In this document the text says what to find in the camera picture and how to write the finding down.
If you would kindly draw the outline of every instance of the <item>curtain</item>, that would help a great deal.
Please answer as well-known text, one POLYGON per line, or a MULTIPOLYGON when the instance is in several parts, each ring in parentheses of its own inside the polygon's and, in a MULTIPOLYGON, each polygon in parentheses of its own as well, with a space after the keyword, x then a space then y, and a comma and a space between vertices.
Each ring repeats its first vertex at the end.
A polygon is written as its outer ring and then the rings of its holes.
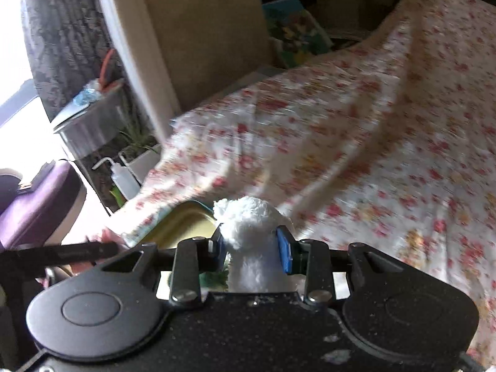
MULTIPOLYGON (((22 19, 33 80, 51 121, 88 81, 98 78, 112 41, 99 0, 23 0, 22 19)), ((113 78, 124 75, 118 62, 113 78)), ((133 102, 129 91, 127 95, 133 102)), ((91 166, 104 156, 117 158, 125 146, 118 135, 76 161, 103 204, 112 210, 117 204, 110 192, 110 169, 93 171, 91 166)))

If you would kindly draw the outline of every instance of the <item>purple stool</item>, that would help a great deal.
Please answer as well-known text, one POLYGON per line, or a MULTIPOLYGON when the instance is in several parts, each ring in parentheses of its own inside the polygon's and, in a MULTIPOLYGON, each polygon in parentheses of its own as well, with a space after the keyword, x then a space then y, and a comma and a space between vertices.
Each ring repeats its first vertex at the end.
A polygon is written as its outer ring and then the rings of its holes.
POLYGON ((0 175, 0 251, 61 243, 86 199, 79 174, 61 160, 34 192, 17 195, 18 182, 15 175, 0 175))

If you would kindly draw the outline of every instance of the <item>bed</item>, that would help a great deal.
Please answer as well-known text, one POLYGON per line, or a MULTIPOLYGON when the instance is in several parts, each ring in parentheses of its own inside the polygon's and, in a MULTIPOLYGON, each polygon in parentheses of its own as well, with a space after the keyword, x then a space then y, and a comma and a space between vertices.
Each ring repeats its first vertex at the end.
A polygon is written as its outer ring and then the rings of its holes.
POLYGON ((365 42, 184 114, 109 228, 251 195, 297 238, 363 241, 466 292, 496 364, 496 8, 402 0, 365 42))

